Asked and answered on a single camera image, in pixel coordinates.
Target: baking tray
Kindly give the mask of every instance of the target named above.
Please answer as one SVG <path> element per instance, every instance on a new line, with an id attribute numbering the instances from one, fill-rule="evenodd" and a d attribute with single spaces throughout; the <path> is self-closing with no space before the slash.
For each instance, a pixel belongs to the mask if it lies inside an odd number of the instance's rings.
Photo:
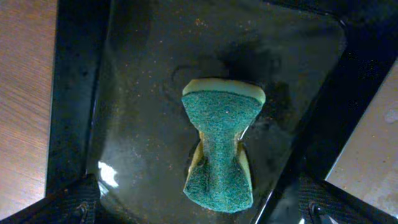
<path id="1" fill-rule="evenodd" d="M 102 205 L 124 221 L 258 222 L 304 152 L 320 154 L 308 162 L 318 176 L 330 169 L 396 56 L 394 11 L 333 13 L 336 4 L 60 1 L 47 193 L 94 173 Z M 181 92 L 203 77 L 267 95 L 244 137 L 254 205 L 232 215 L 182 193 L 198 134 Z"/>

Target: green scouring pad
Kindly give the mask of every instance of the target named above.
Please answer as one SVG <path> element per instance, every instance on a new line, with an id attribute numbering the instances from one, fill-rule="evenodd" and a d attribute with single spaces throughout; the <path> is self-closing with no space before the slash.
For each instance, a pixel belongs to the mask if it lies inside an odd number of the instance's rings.
<path id="1" fill-rule="evenodd" d="M 244 130 L 260 113 L 266 95 L 258 86 L 206 78 L 192 80 L 182 103 L 200 142 L 193 155 L 184 193 L 202 207 L 238 212 L 253 203 Z"/>

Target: wood grain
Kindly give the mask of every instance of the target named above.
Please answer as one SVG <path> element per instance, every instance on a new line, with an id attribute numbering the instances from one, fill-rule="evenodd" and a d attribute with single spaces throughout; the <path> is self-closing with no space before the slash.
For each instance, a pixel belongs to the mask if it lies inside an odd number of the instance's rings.
<path id="1" fill-rule="evenodd" d="M 0 1 L 0 220 L 44 196 L 56 0 Z"/>

